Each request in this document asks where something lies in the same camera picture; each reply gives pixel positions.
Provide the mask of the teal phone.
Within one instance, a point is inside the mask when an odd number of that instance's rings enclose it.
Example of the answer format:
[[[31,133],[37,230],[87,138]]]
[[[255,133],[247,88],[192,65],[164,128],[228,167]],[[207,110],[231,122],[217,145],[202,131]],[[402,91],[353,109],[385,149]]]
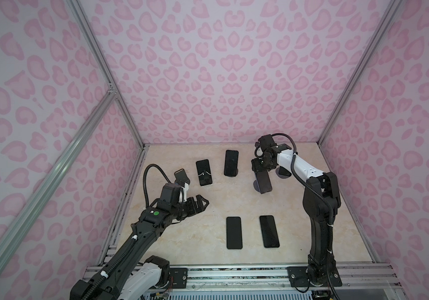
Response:
[[[226,220],[227,249],[241,250],[243,248],[242,219],[239,216],[229,216]]]
[[[262,232],[263,246],[265,248],[278,248],[280,241],[274,216],[264,215],[259,217]]]

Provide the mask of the purple phone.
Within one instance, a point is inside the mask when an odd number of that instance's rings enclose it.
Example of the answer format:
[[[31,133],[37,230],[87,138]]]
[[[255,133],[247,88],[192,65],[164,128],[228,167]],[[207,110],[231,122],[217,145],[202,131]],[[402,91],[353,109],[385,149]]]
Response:
[[[256,172],[255,177],[260,194],[265,194],[272,191],[273,188],[268,171]]]

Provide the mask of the aluminium frame strut right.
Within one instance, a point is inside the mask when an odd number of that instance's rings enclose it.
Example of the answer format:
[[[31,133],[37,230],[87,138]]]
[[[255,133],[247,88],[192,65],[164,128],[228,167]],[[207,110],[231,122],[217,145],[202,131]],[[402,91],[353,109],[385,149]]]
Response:
[[[341,115],[345,105],[348,103],[356,85],[362,78],[363,73],[368,68],[369,62],[373,58],[385,36],[390,31],[393,23],[397,21],[398,15],[402,11],[404,3],[405,1],[402,0],[392,0],[389,2],[387,9],[381,17],[380,22],[373,32],[371,39],[368,41],[367,46],[363,50],[362,56],[356,65],[356,68],[353,70],[353,74],[347,81],[347,85],[343,90],[337,104],[335,105],[335,108],[330,115],[320,138],[317,141],[319,148],[322,148],[322,146],[327,142],[329,134],[335,127],[338,117]]]

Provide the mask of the aluminium frame strut left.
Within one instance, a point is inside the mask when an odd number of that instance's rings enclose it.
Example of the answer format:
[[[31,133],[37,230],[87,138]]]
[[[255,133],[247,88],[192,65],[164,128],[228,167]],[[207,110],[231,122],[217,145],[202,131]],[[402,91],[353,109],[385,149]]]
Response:
[[[0,300],[65,300],[98,264],[140,140],[122,1],[0,1]]]

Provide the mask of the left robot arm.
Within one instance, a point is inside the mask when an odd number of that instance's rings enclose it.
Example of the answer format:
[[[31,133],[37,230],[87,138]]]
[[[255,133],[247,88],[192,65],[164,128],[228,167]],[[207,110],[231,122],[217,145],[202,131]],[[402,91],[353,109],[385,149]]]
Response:
[[[118,300],[140,298],[150,288],[169,288],[169,261],[158,256],[149,257],[139,270],[138,263],[151,245],[174,220],[181,222],[202,213],[209,206],[203,196],[187,197],[178,184],[167,183],[161,196],[149,205],[139,220],[131,225],[132,233],[108,263],[89,281],[79,280],[69,298],[90,300]]]

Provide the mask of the grey round stand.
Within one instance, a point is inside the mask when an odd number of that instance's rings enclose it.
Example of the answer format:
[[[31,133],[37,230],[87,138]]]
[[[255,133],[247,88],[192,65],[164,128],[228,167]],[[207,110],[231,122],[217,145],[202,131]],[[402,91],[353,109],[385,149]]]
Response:
[[[175,183],[180,186],[188,185],[191,182],[184,169],[179,169],[178,171],[175,171],[174,177],[175,177]]]

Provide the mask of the aluminium frame strut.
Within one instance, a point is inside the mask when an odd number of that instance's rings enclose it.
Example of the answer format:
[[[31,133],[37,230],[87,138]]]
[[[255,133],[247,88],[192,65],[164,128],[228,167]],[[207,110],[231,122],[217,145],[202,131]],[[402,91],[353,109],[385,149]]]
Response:
[[[140,140],[122,1],[0,1],[0,300],[65,300],[98,264]]]
[[[335,127],[338,117],[341,115],[345,105],[348,103],[356,85],[362,78],[363,73],[368,68],[369,62],[373,58],[385,36],[390,31],[393,23],[397,21],[398,15],[402,11],[404,3],[405,1],[402,0],[392,0],[389,2],[387,9],[381,17],[380,22],[373,32],[371,39],[368,41],[367,46],[363,50],[362,56],[356,65],[356,68],[353,70],[353,74],[347,81],[347,85],[343,90],[337,104],[335,105],[335,108],[330,115],[320,138],[317,141],[319,148],[322,148],[322,146],[327,142],[329,134]]]

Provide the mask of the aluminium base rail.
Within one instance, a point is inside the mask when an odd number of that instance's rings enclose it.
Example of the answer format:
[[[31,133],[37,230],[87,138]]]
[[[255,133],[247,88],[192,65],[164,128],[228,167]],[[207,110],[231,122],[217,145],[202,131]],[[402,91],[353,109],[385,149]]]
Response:
[[[334,291],[342,300],[407,299],[391,265],[386,263],[337,263],[331,286],[314,286],[305,277],[303,264],[174,265],[187,268],[184,289],[171,289],[162,299],[312,300],[328,299]]]

